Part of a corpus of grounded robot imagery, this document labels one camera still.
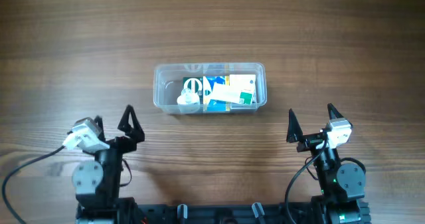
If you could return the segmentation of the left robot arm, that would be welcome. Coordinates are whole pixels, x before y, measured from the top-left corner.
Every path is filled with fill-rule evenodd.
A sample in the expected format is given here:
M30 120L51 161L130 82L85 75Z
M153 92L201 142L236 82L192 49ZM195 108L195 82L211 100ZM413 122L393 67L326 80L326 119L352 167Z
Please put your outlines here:
M148 222L134 198L119 197L120 188L129 184L121 182L122 171L128 166L123 155L136 151L137 144L145 141L133 106L126 107L118 130L124 135L107 140L102 117L83 118L74 124L64 142L66 148L80 148L94 157L79 163L72 174L78 224Z

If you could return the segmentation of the white Hansaplast plaster box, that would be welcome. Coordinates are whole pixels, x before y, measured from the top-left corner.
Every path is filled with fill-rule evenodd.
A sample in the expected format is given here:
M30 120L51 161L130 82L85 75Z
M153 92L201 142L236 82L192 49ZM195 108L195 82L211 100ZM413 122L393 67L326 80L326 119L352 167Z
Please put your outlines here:
M236 91L238 103L252 105L256 102L256 75L255 74L231 74L230 86Z

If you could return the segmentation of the small white plastic bottle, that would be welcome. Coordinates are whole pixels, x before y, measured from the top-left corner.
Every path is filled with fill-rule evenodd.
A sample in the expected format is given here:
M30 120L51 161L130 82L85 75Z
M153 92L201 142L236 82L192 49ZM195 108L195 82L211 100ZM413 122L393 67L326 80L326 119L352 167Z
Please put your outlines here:
M177 105L182 114L197 113L201 107L200 97L190 88L184 88L181 95L177 98Z

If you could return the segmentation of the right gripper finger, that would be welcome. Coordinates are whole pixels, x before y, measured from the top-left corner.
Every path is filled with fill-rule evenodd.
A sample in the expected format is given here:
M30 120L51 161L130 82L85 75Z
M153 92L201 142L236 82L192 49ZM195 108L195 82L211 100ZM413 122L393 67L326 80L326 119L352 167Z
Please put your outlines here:
M332 103L327 105L329 121L328 128L352 128L353 125L348 121Z
M288 112L288 131L286 136L286 142L294 143L299 142L303 137L301 126L296 118L296 115L292 109Z

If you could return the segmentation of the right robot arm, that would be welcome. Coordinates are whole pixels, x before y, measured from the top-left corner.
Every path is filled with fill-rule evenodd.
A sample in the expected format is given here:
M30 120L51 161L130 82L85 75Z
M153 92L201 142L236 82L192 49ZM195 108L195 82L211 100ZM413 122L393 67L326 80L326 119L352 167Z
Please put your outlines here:
M288 111L286 142L296 143L297 152L311 157L291 178L284 196L288 221L296 223L290 209L290 191L297 178L314 166L321 195L311 198L311 210L319 223L364 223L360 200L365 197L366 167L355 158L340 158L337 148L349 141L353 125L332 103L329 121L318 133L304 134L295 112Z

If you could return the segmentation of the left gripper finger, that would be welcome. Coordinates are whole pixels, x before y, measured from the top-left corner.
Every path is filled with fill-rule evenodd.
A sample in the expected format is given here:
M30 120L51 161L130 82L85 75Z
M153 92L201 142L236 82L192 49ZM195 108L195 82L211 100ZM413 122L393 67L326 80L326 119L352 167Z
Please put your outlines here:
M96 116L94 118L94 123L96 124L97 131L98 131L98 139L102 142L105 142L105 135L104 135L104 125L103 125L103 119L101 116Z
M118 130L125 133L125 135L136 143L145 141L145 133L135 115L133 106L127 105L123 116L118 124Z

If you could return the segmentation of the white green medicine box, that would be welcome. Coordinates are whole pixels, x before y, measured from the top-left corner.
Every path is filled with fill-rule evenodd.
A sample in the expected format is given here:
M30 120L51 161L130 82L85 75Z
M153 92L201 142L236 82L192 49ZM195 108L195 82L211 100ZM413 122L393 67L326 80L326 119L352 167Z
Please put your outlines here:
M223 102L231 102L238 104L238 97L236 91L231 86L225 84L215 84L210 94L212 100L219 100Z

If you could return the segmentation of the dark green tape packet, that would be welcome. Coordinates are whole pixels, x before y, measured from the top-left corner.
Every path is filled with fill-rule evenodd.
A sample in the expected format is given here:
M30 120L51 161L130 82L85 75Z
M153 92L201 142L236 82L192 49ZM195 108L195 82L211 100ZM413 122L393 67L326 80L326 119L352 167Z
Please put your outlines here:
M188 88L191 92L198 96L203 95L203 78L202 77L184 77L183 88Z

